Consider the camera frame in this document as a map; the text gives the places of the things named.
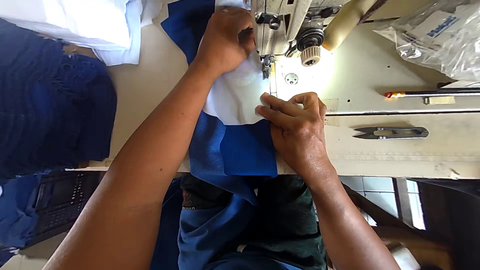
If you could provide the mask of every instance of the blue fabric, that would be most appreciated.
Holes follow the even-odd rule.
[[[215,0],[180,0],[168,4],[162,27],[190,64],[198,50]],[[242,175],[277,176],[275,148],[267,120],[225,126],[217,117],[200,113],[189,147],[191,173],[256,204],[251,185]]]
[[[0,19],[0,179],[108,157],[117,98],[105,65]]]
[[[237,194],[225,208],[183,209],[178,245],[180,270],[202,270],[223,245],[238,236],[254,215],[253,205]]]
[[[1,186],[0,246],[23,247],[38,216],[33,208],[41,176],[17,177]]]
[[[179,247],[177,244],[182,210],[180,178],[173,179],[163,199],[160,226],[150,270],[178,270]]]

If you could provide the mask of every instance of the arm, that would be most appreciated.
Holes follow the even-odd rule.
[[[44,269],[148,269],[168,186],[187,153],[213,82],[254,48],[250,13],[212,15],[197,57],[116,156]]]
[[[325,248],[335,267],[398,270],[386,246],[348,197],[327,157],[326,106],[315,93],[296,95],[290,101],[269,94],[261,98],[278,109],[258,106],[256,111],[270,120],[275,148],[310,189]]]

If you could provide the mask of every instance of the pants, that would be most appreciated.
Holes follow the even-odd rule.
[[[255,214],[237,237],[228,241],[210,261],[226,253],[256,251],[304,270],[326,269],[325,249],[310,191],[297,175],[258,179]],[[232,194],[191,174],[182,177],[184,209],[225,207]]]

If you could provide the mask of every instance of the tiled floor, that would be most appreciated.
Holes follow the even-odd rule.
[[[46,259],[27,258],[15,255],[0,270],[41,270],[47,263]]]
[[[342,183],[350,187],[352,190],[369,199],[371,202],[380,206],[385,211],[398,217],[392,178],[340,176],[340,181],[342,181]],[[425,230],[417,183],[413,181],[407,181],[407,190],[410,199],[410,207],[412,209],[413,225],[419,229]],[[376,225],[375,221],[371,217],[369,217],[367,214],[364,214],[364,216],[370,225]]]

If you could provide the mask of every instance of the stack of blue fabric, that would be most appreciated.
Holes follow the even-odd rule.
[[[0,179],[108,157],[117,106],[105,65],[0,19]]]

